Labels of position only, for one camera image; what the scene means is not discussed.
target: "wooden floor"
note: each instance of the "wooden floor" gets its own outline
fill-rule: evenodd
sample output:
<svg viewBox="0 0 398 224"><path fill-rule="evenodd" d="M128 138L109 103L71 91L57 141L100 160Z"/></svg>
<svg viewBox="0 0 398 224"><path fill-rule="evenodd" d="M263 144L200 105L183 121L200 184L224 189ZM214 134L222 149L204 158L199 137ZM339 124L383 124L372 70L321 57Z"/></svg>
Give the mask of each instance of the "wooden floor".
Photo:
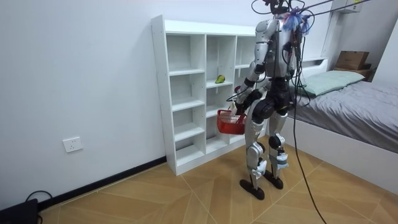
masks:
<svg viewBox="0 0 398 224"><path fill-rule="evenodd" d="M167 164L42 212L44 224L295 224L322 223L294 150L287 147L285 187L261 178L266 199L239 186L247 179L243 147L181 176ZM398 223L398 196L304 152L300 158L327 223Z"/></svg>

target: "green fruit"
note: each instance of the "green fruit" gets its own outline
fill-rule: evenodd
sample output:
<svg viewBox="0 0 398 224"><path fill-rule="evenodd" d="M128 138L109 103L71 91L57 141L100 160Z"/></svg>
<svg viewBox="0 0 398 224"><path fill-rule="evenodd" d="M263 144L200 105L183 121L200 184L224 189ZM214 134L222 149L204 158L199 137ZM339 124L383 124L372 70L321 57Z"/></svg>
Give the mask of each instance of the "green fruit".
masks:
<svg viewBox="0 0 398 224"><path fill-rule="evenodd" d="M225 76L219 75L216 79L216 83L219 84L219 83L223 83L223 82L225 82Z"/></svg>

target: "white bed frame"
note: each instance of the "white bed frame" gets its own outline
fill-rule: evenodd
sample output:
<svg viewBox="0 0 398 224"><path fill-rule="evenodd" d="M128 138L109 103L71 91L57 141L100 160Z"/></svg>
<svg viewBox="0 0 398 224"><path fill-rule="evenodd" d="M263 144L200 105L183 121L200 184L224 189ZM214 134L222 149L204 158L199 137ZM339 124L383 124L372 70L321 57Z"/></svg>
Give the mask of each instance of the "white bed frame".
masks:
<svg viewBox="0 0 398 224"><path fill-rule="evenodd" d="M326 58L304 61L308 62L308 66L303 68L304 77L325 72L328 65ZM281 134L287 144L294 146L292 118L288 118ZM296 121L296 137L300 150L398 194L397 153L303 121Z"/></svg>

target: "humanoid robot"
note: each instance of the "humanoid robot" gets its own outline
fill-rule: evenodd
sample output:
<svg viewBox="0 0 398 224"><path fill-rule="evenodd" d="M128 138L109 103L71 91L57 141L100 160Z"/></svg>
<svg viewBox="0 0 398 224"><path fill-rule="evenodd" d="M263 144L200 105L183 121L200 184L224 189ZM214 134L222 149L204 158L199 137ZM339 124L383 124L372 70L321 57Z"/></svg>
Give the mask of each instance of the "humanoid robot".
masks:
<svg viewBox="0 0 398 224"><path fill-rule="evenodd" d="M285 22L289 7L284 1L265 0L271 7L273 19L262 21L256 27L255 59L250 64L248 77L236 91L235 114L241 115L249 108L245 123L246 163L250 181L241 180L240 186L257 199L264 199L259 186L259 178L264 176L277 189L283 189L284 183L279 177L282 168L288 166L288 155L284 151L285 139L280 135L292 101L289 94L289 80L297 68L295 54L300 50L302 31L286 29ZM259 77L265 73L265 85L255 90ZM263 160L265 147L257 141L264 121L269 119L269 153L271 171L266 170L267 161Z"/></svg>

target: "light green pillow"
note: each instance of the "light green pillow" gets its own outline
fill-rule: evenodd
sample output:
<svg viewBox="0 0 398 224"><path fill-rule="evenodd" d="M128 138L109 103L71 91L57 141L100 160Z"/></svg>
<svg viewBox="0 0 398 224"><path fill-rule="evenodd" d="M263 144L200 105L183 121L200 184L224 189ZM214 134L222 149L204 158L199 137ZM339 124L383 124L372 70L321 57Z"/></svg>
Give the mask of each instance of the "light green pillow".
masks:
<svg viewBox="0 0 398 224"><path fill-rule="evenodd" d="M320 96L331 91L340 90L350 84L361 81L364 77L355 72L330 71L319 73L306 78L307 86L298 89L300 95L309 97ZM294 85L290 81L290 90L294 91Z"/></svg>

